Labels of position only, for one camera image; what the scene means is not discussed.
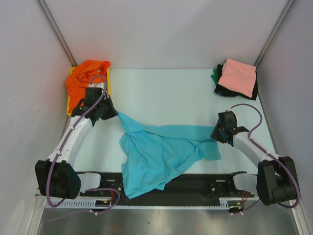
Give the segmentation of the light blue t shirt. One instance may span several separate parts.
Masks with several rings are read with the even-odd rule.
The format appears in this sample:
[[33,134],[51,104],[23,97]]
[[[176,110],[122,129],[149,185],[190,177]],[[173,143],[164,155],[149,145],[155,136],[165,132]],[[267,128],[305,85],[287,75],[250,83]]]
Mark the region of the light blue t shirt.
[[124,192],[130,199],[167,183],[205,159],[220,160],[212,126],[143,125],[126,114],[118,115],[124,135],[119,143],[127,156],[122,164]]

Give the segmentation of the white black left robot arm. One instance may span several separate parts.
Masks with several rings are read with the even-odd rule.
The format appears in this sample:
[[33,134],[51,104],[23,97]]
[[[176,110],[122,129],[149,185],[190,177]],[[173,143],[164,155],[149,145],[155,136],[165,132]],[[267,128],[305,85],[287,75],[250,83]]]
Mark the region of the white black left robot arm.
[[61,141],[47,158],[35,165],[41,195],[47,198],[75,199],[79,193],[91,189],[104,195],[108,183],[98,173],[77,173],[74,163],[84,139],[98,120],[118,115],[105,88],[88,87],[85,97],[71,113],[70,123]]

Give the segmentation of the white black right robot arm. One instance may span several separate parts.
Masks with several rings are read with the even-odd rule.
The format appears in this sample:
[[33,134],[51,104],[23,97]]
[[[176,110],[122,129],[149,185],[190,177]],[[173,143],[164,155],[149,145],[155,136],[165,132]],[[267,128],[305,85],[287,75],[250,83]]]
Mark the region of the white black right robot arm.
[[254,130],[256,127],[248,130],[238,126],[232,110],[218,114],[211,138],[241,151],[257,167],[257,174],[236,173],[233,180],[225,184],[226,192],[238,196],[244,190],[257,195],[266,206],[296,208],[301,195],[293,159],[268,151],[253,138]]

